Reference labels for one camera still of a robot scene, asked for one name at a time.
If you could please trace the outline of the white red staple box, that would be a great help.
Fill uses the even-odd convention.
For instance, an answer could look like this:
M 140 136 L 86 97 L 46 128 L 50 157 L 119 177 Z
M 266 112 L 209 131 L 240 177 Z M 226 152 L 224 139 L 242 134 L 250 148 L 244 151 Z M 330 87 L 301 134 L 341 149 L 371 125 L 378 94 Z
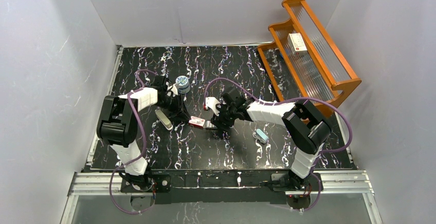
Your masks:
M 188 124 L 203 129 L 206 127 L 206 120 L 199 117 L 191 116 Z

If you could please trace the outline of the cream white stapler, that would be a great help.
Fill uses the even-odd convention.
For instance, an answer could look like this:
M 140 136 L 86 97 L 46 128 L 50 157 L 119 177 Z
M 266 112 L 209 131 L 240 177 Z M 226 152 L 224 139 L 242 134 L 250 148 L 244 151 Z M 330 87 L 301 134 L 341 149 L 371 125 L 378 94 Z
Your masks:
M 170 119 L 165 115 L 165 113 L 161 109 L 157 109 L 155 111 L 155 114 L 156 114 L 157 119 L 163 124 L 165 129 L 167 129 L 167 130 L 173 129 L 172 122 L 170 121 Z

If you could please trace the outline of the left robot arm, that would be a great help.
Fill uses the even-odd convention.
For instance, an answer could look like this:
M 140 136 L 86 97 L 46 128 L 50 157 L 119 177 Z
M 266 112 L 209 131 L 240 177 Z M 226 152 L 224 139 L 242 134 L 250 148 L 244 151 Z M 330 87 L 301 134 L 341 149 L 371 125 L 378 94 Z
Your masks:
M 180 85 L 165 76 L 155 76 L 148 87 L 124 95 L 106 96 L 103 100 L 96 134 L 109 145 L 121 160 L 124 173 L 120 176 L 138 190 L 148 191 L 154 183 L 150 167 L 144 158 L 145 149 L 136 142 L 141 125 L 139 112 L 151 106 L 163 109 L 170 123 L 187 123 L 190 115 Z

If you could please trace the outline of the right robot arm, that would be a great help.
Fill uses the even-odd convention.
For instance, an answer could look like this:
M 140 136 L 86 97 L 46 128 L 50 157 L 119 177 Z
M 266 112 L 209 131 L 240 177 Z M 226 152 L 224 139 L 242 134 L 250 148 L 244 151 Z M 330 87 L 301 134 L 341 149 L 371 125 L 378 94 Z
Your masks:
M 274 103 L 245 98 L 235 88 L 229 88 L 221 97 L 205 98 L 205 109 L 213 111 L 211 123 L 220 130 L 230 131 L 235 120 L 267 122 L 285 127 L 297 150 L 288 171 L 289 185 L 303 190 L 310 183 L 310 173 L 326 139 L 331 134 L 328 119 L 309 100 Z

